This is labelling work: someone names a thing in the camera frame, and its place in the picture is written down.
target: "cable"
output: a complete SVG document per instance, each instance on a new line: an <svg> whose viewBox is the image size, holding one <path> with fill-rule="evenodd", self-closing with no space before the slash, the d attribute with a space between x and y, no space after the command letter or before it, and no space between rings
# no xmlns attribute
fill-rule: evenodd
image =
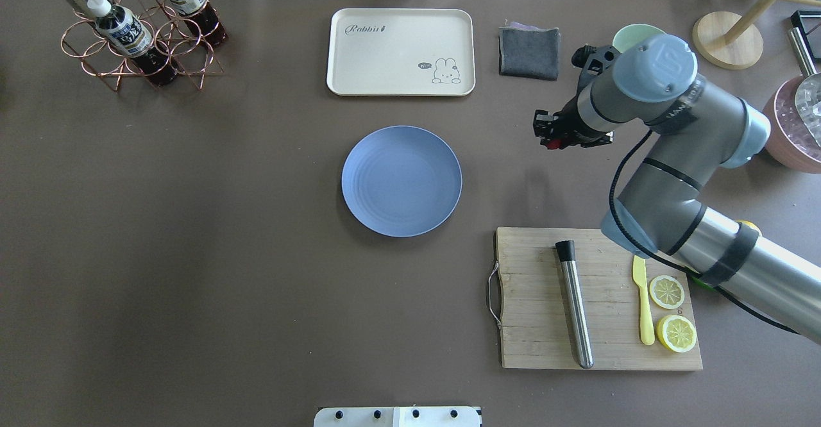
<svg viewBox="0 0 821 427"><path fill-rule="evenodd" d="M810 33L812 33L813 31L815 31L816 29L818 29L818 27L821 27L821 23L816 24L816 26L813 26L813 27L812 27L812 29L810 29L809 31L805 32L804 34L805 34L805 35L807 35L807 36L809 36L809 34L810 34Z"/></svg>
<svg viewBox="0 0 821 427"><path fill-rule="evenodd" d="M616 223L616 226L618 226L619 231L622 232L622 235L624 235L624 237L627 238L627 240L630 241L630 243L633 243L633 246L636 246L637 248L639 248L639 250L641 252L645 253L646 255L653 258L653 260L656 260L657 262L659 262L661 264L664 264L668 267L671 267L672 269L677 269L680 272L685 272L687 274L687 276L689 276L690 278L699 278L699 277L701 277L701 273L695 272L695 270L689 269L688 267L685 267L683 265L679 265L679 264L675 264L674 262L670 262L669 260L666 260L665 258L661 258L661 257L655 255L654 252L651 252L650 249L647 249L645 246L643 246L642 243L639 243L639 241L636 240L636 238L634 238L633 235L631 235L627 231L626 228L624 228L624 224L622 224L622 220L619 219L619 215L618 215L618 213L616 213L615 194L616 194L616 185L618 184L619 176L622 175L622 170L624 170L624 166L625 166L625 164L627 164L627 161L630 160L630 158L636 153L636 151L639 150L640 147L644 146L645 142L647 142L647 140L650 138L651 135L653 135L653 131L647 131L647 134L645 134L645 136L642 137L641 140L639 140L639 143L637 143L636 146L634 146L629 152L627 152L627 155L625 155L625 157L622 158L622 161L619 162L619 165L616 168L616 173L613 175L613 183L610 184L610 193L607 196L607 204L609 204L609 206L610 206L610 214L613 215L613 221ZM785 325L781 324L780 322L777 322L777 321L775 321L771 318L768 318L768 317L764 316L763 314L751 309L750 307L748 307L748 305L742 303L741 301L739 301L739 299L736 299L733 295L731 295L729 292L724 290L724 288L715 286L715 287L713 287L713 289L715 289L722 296L729 299L729 301L732 302L733 304L738 305L745 312L753 315L754 317L756 317L757 319L760 319L761 321L765 322L766 324L771 324L772 326L775 326L776 328L779 328L780 330L787 331L788 333L798 334L795 330L792 330L788 326L785 326Z"/></svg>

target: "dark liquid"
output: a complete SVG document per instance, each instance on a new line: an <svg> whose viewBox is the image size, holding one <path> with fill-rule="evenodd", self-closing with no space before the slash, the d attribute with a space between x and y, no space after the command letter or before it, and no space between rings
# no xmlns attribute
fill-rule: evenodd
<svg viewBox="0 0 821 427"><path fill-rule="evenodd" d="M112 6L112 11L105 17L97 18L100 29L113 29L126 20L126 10L120 6ZM162 55L156 47L149 48L138 56L129 57L146 75L146 79L153 85L166 85L176 78L175 68L179 68L174 59Z"/></svg>
<svg viewBox="0 0 821 427"><path fill-rule="evenodd" d="M211 7L211 3L208 3L208 1L206 1L205 7L198 13L184 18L196 22L199 26L199 30L202 31L203 39L205 39L208 44L211 44L211 47L217 47L228 40L228 33L225 32L225 27L219 22L217 12L214 11L214 7ZM185 24L188 26L188 29L191 30L191 33L196 36L198 30L191 21L186 20Z"/></svg>
<svg viewBox="0 0 821 427"><path fill-rule="evenodd" d="M175 68L179 68L176 60L167 55L162 55L155 47L140 55L132 58L132 61L143 74L146 79L153 85L166 85L176 78Z"/></svg>
<svg viewBox="0 0 821 427"><path fill-rule="evenodd" d="M209 1L205 1L205 7L198 10L196 14L180 16L187 19L185 25L188 26L188 30L194 36L199 35L201 32L203 38L208 44L211 44L211 47L222 45L223 42L228 40L228 33L225 32L225 27L219 22L217 12L215 12L214 7L211 7ZM188 20L196 22L199 29Z"/></svg>

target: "plastic knife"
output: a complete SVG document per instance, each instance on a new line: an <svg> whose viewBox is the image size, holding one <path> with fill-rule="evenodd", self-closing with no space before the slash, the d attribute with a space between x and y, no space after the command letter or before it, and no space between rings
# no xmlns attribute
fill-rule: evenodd
<svg viewBox="0 0 821 427"><path fill-rule="evenodd" d="M647 269L644 258L633 256L633 283L639 287L639 336L644 345L653 345L653 316L650 315L650 298L647 295Z"/></svg>

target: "rabbit logo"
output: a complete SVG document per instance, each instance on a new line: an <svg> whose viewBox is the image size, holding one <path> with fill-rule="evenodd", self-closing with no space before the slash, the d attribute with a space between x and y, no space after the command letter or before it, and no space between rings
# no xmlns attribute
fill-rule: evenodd
<svg viewBox="0 0 821 427"><path fill-rule="evenodd" d="M459 69L457 68L457 61L452 58L439 58L436 61L436 70L434 70L433 83L460 83Z"/></svg>

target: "cutting board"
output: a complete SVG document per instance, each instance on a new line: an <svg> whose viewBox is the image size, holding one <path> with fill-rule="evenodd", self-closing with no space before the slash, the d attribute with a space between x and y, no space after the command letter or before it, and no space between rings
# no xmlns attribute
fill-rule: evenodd
<svg viewBox="0 0 821 427"><path fill-rule="evenodd" d="M639 339L639 290L633 283L633 255L601 231L575 228L496 229L496 259L502 286L502 367L581 369L571 346L572 328L555 244L575 241L584 311L595 365L592 369L700 371L701 352L669 351L656 339ZM685 288L678 310L650 301L653 325L667 314L695 322L686 275L654 260L647 261L647 280L659 275L677 278Z"/></svg>

